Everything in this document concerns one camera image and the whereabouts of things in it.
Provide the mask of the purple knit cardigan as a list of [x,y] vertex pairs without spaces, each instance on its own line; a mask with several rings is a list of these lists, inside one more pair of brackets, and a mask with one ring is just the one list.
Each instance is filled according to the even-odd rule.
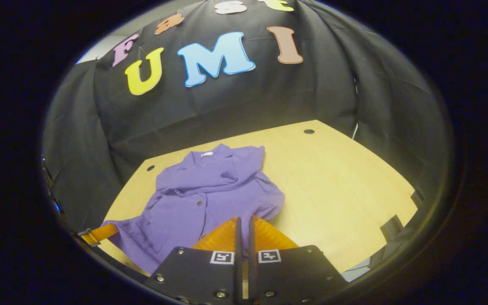
[[153,273],[175,247],[193,247],[234,217],[248,247],[252,216],[269,220],[282,210],[284,193],[263,173],[265,148],[192,151],[156,178],[155,193],[134,218],[114,220],[108,238],[135,265]]

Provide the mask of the pale blue object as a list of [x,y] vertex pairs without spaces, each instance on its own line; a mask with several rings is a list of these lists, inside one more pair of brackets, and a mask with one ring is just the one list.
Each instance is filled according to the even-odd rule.
[[369,272],[371,270],[370,265],[371,265],[371,258],[369,257],[367,259],[364,259],[362,262],[358,263],[357,265],[354,265],[350,269],[347,269],[344,272],[342,272],[341,276],[347,282],[351,282],[353,280],[356,280],[356,278],[359,278],[360,276]]

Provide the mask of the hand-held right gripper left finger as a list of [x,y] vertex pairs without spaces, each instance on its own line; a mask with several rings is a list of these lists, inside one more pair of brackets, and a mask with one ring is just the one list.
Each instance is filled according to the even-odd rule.
[[194,247],[175,247],[145,286],[178,305],[240,305],[240,218],[226,221]]

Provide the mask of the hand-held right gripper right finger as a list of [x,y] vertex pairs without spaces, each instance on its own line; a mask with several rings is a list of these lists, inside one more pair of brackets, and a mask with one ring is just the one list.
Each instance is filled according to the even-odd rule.
[[320,305],[348,282],[315,245],[300,247],[269,222],[249,224],[252,305]]

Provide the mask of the black backdrop cloth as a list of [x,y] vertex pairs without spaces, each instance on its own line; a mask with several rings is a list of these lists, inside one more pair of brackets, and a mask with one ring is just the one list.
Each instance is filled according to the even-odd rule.
[[108,52],[62,79],[42,156],[72,230],[100,225],[148,158],[313,119],[436,200],[452,152],[442,98],[395,45],[314,0],[290,0],[293,12],[244,0],[234,15],[215,4],[180,8],[158,35],[161,19],[139,29],[116,67]]

